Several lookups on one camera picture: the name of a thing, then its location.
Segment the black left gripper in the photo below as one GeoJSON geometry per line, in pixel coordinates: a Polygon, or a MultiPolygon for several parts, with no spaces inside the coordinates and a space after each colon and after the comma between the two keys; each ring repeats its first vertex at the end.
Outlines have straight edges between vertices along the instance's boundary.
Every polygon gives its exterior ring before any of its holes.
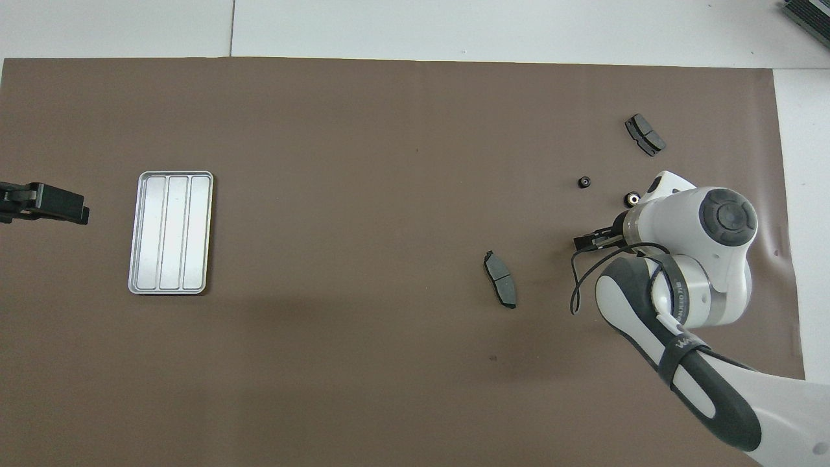
{"type": "Polygon", "coordinates": [[[13,215],[21,215],[27,203],[29,213],[39,219],[79,225],[87,225],[89,222],[91,210],[86,207],[83,195],[44,183],[23,186],[1,182],[0,223],[11,224],[13,215]]]}

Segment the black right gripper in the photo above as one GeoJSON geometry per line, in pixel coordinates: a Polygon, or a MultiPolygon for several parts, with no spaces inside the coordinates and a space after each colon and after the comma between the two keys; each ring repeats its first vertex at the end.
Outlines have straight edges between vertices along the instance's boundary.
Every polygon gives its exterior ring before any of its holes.
{"type": "Polygon", "coordinates": [[[600,228],[595,230],[593,235],[582,235],[573,239],[573,246],[577,252],[590,252],[602,250],[613,246],[617,248],[626,247],[625,235],[625,218],[617,217],[613,225],[610,227],[600,228]]]}

